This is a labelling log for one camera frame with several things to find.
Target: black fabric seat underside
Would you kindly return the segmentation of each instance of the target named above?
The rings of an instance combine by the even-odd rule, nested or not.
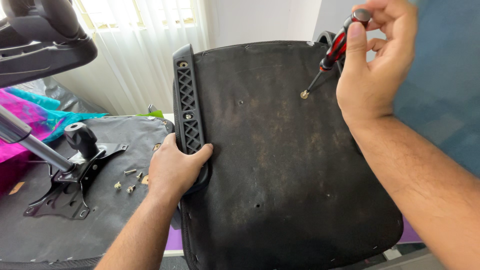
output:
[[[401,213],[343,121],[338,70],[300,98],[327,49],[274,41],[194,56],[215,150],[210,184],[181,201],[191,269],[329,269],[400,239]]]

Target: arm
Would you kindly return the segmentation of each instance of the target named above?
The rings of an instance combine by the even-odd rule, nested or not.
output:
[[[99,262],[97,270],[160,268],[173,213],[212,151],[213,146],[206,144],[197,153],[185,155],[178,150],[174,133],[165,138],[150,162],[148,195]]]
[[[337,98],[362,153],[380,183],[425,244],[449,269],[480,265],[480,182],[393,116],[392,102],[414,56],[416,8],[406,0],[368,0],[367,30],[387,40],[367,42],[364,28],[348,31]],[[366,52],[376,57],[366,62]]]

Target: forearm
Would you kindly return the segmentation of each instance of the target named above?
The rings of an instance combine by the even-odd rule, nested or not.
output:
[[[149,193],[96,269],[158,270],[179,199],[167,192],[163,195]]]
[[[480,265],[478,179],[394,117],[350,130],[399,209],[451,269]]]

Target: hand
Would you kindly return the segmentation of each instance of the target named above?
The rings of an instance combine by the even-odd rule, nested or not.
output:
[[[212,153],[213,145],[205,144],[193,155],[183,154],[177,147],[175,133],[167,135],[150,161],[149,194],[173,194],[180,199],[193,185]]]
[[[413,62],[417,33],[417,8],[407,0],[367,0],[352,10],[358,8],[372,13],[367,31],[380,29],[387,40],[367,42],[360,23],[348,29],[347,56],[336,95],[350,128],[393,114],[395,93]],[[371,62],[366,60],[369,50],[377,52]]]

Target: black knob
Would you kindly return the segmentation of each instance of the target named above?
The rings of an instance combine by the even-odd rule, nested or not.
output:
[[[80,151],[84,158],[91,158],[98,153],[96,136],[93,131],[84,123],[73,123],[68,125],[63,134],[70,146]]]

